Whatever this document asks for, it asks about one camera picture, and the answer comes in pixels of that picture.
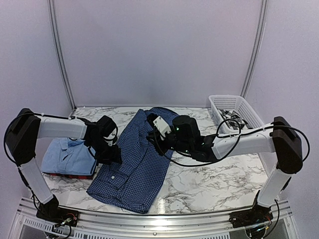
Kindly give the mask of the blue checkered long sleeve shirt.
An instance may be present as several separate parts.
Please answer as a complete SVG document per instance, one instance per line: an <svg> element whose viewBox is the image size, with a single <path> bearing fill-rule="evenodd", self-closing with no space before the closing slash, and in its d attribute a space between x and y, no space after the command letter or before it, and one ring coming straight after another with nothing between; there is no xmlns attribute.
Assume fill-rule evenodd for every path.
<svg viewBox="0 0 319 239"><path fill-rule="evenodd" d="M87 189L92 198L125 210L146 214L157 197L173 151L160 156L147 140L158 116L169 125L177 113L161 107L138 110L120 134L122 164L103 165Z"/></svg>

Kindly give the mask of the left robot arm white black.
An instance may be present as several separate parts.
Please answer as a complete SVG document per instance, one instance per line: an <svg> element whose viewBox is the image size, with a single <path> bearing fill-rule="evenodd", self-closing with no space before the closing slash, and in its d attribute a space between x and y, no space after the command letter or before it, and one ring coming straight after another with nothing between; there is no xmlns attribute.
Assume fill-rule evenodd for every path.
<svg viewBox="0 0 319 239"><path fill-rule="evenodd" d="M94 150L94 159L98 163L120 164L121 150L116 145L117 138L110 137L117 132L116 123L108 116L89 121L35 113L23 108L7 126L2 143L7 159L16 165L21 179L39 202L38 211L57 222L63 217L63 211L36 163L38 141L47 138L79 139L87 148Z"/></svg>

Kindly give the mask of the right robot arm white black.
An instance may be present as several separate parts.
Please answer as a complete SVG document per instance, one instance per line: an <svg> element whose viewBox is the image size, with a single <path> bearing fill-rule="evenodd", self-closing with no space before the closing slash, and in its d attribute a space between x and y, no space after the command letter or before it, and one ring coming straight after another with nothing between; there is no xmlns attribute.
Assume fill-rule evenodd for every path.
<svg viewBox="0 0 319 239"><path fill-rule="evenodd" d="M162 117L154 116L151 125L153 130L146 139L160 156L172 150L196 160L199 166L212 165L230 156L275 153L277 162L247 212L247 219L252 223L259 222L270 211L275 198L307 159L302 150L302 139L306 139L306 135L290 126L283 117L275 117L259 128L207 136L200 134L196 119L186 115L177 116L171 125Z"/></svg>

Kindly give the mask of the folded light blue shirt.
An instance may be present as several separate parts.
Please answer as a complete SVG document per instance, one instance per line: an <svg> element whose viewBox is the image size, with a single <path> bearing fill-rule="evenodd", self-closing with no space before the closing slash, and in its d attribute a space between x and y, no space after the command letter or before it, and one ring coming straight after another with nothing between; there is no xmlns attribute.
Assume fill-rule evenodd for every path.
<svg viewBox="0 0 319 239"><path fill-rule="evenodd" d="M50 143L41 164L43 173L91 176L97 161L95 150L84 145L83 140L56 138Z"/></svg>

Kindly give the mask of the folded red black plaid shirt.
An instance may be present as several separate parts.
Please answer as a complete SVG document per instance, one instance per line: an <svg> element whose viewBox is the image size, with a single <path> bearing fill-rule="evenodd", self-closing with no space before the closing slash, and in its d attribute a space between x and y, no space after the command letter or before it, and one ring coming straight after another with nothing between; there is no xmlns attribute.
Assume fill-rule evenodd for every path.
<svg viewBox="0 0 319 239"><path fill-rule="evenodd" d="M96 160L57 160L45 161L41 165L44 174L71 179L92 180L97 168Z"/></svg>

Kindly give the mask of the black white plaid shirt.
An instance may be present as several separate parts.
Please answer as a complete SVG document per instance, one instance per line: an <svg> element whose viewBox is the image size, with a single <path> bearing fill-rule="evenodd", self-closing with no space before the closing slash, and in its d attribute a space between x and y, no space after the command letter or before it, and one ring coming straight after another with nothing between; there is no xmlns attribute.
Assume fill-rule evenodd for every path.
<svg viewBox="0 0 319 239"><path fill-rule="evenodd" d="M249 123L244 120L235 110L222 110L217 109L223 120L226 121L226 125L233 130L252 129Z"/></svg>

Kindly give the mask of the white plastic mesh basket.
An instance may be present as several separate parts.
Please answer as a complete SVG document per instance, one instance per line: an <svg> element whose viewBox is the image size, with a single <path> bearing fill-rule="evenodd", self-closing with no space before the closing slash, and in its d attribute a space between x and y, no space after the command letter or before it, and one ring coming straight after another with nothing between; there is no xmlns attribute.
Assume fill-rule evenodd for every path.
<svg viewBox="0 0 319 239"><path fill-rule="evenodd" d="M211 104L211 114L216 124L220 126L219 132L225 134L235 134L238 130L230 129L223 120L217 109L235 110L244 120L246 120L252 129L259 128L264 122L241 96L236 95L211 95L208 97Z"/></svg>

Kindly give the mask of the left aluminium corner post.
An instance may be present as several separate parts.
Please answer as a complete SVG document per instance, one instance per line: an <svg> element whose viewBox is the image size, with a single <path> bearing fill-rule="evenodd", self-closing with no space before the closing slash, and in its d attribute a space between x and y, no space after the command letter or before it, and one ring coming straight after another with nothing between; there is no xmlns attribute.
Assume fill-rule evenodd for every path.
<svg viewBox="0 0 319 239"><path fill-rule="evenodd" d="M61 45L59 30L58 30L55 1L48 0L47 3L48 3L49 19L50 19L52 36L53 36L54 48L55 48L55 52L57 56L58 67L60 70L60 74L61 74L61 78L62 78L62 82L63 82L63 86L65 89L69 106L72 111L75 111L77 108L74 101L74 96L71 90L71 85L69 82L69 77L68 77L64 57L63 57L62 45Z"/></svg>

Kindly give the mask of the aluminium corner post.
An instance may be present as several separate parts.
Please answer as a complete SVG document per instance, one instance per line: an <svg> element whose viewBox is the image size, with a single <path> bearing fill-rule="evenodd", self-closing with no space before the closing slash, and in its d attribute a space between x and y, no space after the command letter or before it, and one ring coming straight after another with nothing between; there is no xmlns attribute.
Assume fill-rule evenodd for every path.
<svg viewBox="0 0 319 239"><path fill-rule="evenodd" d="M241 94L240 94L240 96L243 98L247 97L249 87L250 87L252 80L253 80L255 66L257 63L258 55L259 55L259 52L261 49L263 36L264 36L264 32L265 32L268 5L269 5L268 0L261 1L257 30L256 30L256 34L255 34L254 44L253 44L253 50L252 50L251 58L249 61L249 65L248 65L247 72L245 75L245 80L244 80L243 87L242 87Z"/></svg>
<svg viewBox="0 0 319 239"><path fill-rule="evenodd" d="M69 82L69 77L68 77L64 57L63 57L62 45L61 45L59 30L58 30L55 1L48 0L47 3L48 3L49 19L50 19L52 36L53 36L54 48L55 48L55 52L57 56L58 67L60 70L60 74L61 74L61 78L62 78L62 82L63 82L63 86L65 89L69 106L72 111L75 111L77 108L74 101L74 96L71 90L71 85Z"/></svg>

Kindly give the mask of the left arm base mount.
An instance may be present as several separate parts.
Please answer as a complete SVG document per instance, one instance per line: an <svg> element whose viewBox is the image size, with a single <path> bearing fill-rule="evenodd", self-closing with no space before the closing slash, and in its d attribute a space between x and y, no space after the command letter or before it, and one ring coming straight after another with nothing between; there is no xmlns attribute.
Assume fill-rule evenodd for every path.
<svg viewBox="0 0 319 239"><path fill-rule="evenodd" d="M53 212L46 212L44 209L37 210L36 217L53 222L58 226L77 226L79 212L76 210L58 207Z"/></svg>

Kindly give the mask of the aluminium front frame rail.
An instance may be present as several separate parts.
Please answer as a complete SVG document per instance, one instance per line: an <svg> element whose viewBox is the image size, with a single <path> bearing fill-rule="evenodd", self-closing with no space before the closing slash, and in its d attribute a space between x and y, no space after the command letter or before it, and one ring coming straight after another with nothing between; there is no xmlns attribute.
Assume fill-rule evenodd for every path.
<svg viewBox="0 0 319 239"><path fill-rule="evenodd" d="M10 239L298 239L288 201L273 205L273 219L239 226L237 210L181 215L136 215L77 210L77 225L56 227L37 218L33 200L22 198Z"/></svg>

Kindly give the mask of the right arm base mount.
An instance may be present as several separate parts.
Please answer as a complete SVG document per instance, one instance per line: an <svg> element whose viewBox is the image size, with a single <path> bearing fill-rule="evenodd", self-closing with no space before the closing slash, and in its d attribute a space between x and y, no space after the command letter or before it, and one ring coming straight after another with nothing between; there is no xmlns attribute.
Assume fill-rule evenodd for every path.
<svg viewBox="0 0 319 239"><path fill-rule="evenodd" d="M232 212L229 217L229 222L232 224L233 228L240 228L269 222L273 218L272 211L268 208L265 211L247 209Z"/></svg>

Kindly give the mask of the right aluminium corner post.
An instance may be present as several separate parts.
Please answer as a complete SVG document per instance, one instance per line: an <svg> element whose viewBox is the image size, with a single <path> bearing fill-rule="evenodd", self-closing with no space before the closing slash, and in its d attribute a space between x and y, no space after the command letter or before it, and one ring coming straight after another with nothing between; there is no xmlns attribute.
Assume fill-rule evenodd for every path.
<svg viewBox="0 0 319 239"><path fill-rule="evenodd" d="M248 65L247 72L245 75L245 80L244 80L243 87L242 87L241 94L240 94L240 96L243 98L247 97L249 87L250 87L252 80L253 80L255 66L257 63L258 55L259 55L259 52L261 49L263 36L264 36L264 32L265 32L268 5L269 5L268 0L261 1L257 30L256 30L256 34L255 34L254 44L253 44L253 50L252 50L251 58L249 61L249 65Z"/></svg>

